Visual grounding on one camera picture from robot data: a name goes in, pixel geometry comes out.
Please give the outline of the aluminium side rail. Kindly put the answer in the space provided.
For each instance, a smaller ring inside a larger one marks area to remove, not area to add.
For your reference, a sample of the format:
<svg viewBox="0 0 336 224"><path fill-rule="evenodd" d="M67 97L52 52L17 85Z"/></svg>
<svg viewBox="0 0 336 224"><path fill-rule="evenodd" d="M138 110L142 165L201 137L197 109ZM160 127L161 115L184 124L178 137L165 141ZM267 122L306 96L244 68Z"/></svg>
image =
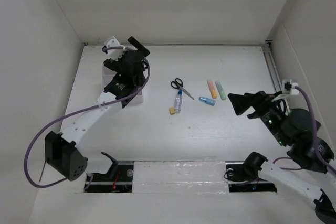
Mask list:
<svg viewBox="0 0 336 224"><path fill-rule="evenodd" d="M266 65L270 74L274 90L281 91L281 81L272 55L271 43L271 40L266 40L263 44L260 44L260 46L265 57Z"/></svg>

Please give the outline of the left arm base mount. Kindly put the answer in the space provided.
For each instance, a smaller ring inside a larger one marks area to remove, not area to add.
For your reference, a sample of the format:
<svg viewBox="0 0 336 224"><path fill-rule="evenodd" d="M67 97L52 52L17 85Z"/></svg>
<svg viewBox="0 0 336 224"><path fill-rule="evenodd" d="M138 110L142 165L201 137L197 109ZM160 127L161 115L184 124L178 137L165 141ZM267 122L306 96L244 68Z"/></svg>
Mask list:
<svg viewBox="0 0 336 224"><path fill-rule="evenodd" d="M133 187L134 162L119 162L113 171L106 174L93 173L86 176L86 193L131 193Z"/></svg>

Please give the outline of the blue correction tape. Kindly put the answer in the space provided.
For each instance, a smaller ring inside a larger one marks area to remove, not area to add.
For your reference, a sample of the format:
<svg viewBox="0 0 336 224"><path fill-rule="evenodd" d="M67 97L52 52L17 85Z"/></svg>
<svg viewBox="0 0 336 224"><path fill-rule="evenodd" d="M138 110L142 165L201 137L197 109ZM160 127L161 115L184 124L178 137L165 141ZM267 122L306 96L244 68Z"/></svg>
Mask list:
<svg viewBox="0 0 336 224"><path fill-rule="evenodd" d="M210 106L214 106L216 103L215 100L206 97L199 97L198 100Z"/></svg>

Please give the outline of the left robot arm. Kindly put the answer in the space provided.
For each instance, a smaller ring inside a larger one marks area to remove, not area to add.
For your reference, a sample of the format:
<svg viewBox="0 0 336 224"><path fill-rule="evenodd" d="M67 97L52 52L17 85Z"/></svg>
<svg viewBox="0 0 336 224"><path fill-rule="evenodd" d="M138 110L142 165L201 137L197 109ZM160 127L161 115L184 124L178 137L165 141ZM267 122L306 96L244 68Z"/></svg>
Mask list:
<svg viewBox="0 0 336 224"><path fill-rule="evenodd" d="M102 51L107 59L103 65L115 74L94 105L82 109L72 125L45 136L46 163L66 180L74 181L83 173L96 172L105 180L112 180L117 175L114 164L99 160L98 133L142 91L149 79L144 72L150 71L146 59L150 51L133 36L127 41L131 48L114 37L104 43Z"/></svg>

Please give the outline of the white right organizer bin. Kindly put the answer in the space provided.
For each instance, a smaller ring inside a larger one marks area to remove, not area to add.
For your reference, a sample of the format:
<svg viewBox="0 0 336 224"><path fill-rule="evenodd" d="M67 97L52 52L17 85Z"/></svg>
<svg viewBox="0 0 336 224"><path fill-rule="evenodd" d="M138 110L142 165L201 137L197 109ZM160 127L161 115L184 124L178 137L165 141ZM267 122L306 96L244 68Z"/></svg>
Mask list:
<svg viewBox="0 0 336 224"><path fill-rule="evenodd" d="M141 90L130 102L129 106L135 106L144 102L143 90Z"/></svg>

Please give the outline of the yellow eraser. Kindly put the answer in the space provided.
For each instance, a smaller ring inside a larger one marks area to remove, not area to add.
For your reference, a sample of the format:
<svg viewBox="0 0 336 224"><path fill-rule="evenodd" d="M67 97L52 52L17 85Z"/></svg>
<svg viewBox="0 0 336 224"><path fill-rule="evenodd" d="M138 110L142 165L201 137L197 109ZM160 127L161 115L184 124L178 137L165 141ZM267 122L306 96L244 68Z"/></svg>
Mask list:
<svg viewBox="0 0 336 224"><path fill-rule="evenodd" d="M169 113L170 115L175 114L175 109L173 107L169 108Z"/></svg>

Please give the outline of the green highlighter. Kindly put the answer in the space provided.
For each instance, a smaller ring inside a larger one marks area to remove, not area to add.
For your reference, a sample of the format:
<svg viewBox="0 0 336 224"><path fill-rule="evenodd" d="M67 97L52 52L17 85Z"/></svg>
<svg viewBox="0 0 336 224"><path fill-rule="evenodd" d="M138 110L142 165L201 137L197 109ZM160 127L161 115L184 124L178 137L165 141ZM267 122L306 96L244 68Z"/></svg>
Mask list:
<svg viewBox="0 0 336 224"><path fill-rule="evenodd" d="M224 89L223 89L221 83L217 80L217 81L215 81L215 85L217 87L217 90L218 90L218 93L219 93L219 96L220 96L221 100L223 100L223 101L226 100L226 94L224 92Z"/></svg>

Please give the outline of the orange highlighter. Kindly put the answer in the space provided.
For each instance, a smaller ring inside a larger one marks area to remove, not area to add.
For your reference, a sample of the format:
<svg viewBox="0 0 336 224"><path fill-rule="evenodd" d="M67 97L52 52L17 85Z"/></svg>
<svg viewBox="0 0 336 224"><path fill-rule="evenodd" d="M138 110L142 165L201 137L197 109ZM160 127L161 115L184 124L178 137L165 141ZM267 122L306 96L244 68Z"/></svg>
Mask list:
<svg viewBox="0 0 336 224"><path fill-rule="evenodd" d="M215 90L215 87L214 87L214 84L213 84L212 80L208 79L207 80L207 85L208 85L209 91L211 93L212 99L216 99L217 98L217 93L216 93L216 90Z"/></svg>

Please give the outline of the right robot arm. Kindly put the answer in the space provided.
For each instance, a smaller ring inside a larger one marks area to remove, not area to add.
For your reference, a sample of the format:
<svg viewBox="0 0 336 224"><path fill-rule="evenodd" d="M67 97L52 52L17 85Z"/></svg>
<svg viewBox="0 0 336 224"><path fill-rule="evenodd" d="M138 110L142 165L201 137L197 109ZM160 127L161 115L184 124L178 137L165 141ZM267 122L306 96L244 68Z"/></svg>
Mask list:
<svg viewBox="0 0 336 224"><path fill-rule="evenodd" d="M307 94L299 87L290 86L273 94L230 93L228 98L236 115L253 108L254 112L247 117L261 119L279 145L289 148L288 158L306 170L318 186L300 180L257 152L251 152L241 163L227 164L226 178L236 186L256 180L285 186L306 201L320 221L335 223L335 154L317 136L321 124L315 120Z"/></svg>

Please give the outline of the white organizer bin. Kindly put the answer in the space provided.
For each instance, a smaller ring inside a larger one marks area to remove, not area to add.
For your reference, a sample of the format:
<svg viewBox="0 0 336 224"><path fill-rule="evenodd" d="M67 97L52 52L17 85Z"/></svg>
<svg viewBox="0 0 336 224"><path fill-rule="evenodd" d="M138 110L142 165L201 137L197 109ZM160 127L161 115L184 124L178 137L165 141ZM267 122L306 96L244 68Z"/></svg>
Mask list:
<svg viewBox="0 0 336 224"><path fill-rule="evenodd" d="M129 106L135 106L144 102L143 90L141 90L130 102Z"/></svg>
<svg viewBox="0 0 336 224"><path fill-rule="evenodd" d="M112 81L117 73L110 70L109 68L102 66L102 81L101 81L101 92L104 92L104 88Z"/></svg>

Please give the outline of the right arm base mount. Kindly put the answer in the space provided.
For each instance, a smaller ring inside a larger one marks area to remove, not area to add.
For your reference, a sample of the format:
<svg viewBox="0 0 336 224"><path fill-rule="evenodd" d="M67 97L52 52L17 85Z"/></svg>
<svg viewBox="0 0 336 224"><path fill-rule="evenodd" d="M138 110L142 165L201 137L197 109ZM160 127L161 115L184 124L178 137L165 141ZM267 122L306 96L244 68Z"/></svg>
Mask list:
<svg viewBox="0 0 336 224"><path fill-rule="evenodd" d="M242 170L242 162L227 163L224 178L230 193L276 193L275 184L261 178L250 178Z"/></svg>

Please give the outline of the white left organizer bin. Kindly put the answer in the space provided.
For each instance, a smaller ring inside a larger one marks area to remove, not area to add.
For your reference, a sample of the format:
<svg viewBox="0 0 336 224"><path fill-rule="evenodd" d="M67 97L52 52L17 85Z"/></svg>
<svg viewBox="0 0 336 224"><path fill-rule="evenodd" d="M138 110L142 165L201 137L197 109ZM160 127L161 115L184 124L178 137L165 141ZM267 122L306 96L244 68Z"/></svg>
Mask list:
<svg viewBox="0 0 336 224"><path fill-rule="evenodd" d="M117 73L110 70L109 68L102 66L102 81L101 81L101 92L104 92L104 88L112 81Z"/></svg>

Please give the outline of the clear glue bottle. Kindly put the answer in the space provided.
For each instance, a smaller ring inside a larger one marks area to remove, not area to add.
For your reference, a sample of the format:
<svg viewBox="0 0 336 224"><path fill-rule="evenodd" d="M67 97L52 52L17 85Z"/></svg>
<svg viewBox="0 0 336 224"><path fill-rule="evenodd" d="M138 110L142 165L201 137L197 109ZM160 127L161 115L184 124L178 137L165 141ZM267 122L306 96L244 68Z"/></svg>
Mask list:
<svg viewBox="0 0 336 224"><path fill-rule="evenodd" d="M183 100L183 96L182 96L182 90L179 89L176 98L175 98L175 103L174 103L174 111L175 113L180 113L181 111L181 107L182 107L182 100Z"/></svg>

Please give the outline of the black handled scissors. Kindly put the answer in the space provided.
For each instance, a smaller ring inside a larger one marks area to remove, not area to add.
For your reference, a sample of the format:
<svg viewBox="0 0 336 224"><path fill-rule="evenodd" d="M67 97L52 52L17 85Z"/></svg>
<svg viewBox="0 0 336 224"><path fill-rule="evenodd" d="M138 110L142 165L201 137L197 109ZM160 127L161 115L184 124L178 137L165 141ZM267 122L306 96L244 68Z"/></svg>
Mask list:
<svg viewBox="0 0 336 224"><path fill-rule="evenodd" d="M180 78L175 78L173 81L171 81L171 87L177 90L181 90L188 97L194 100L194 97L184 88L183 81Z"/></svg>

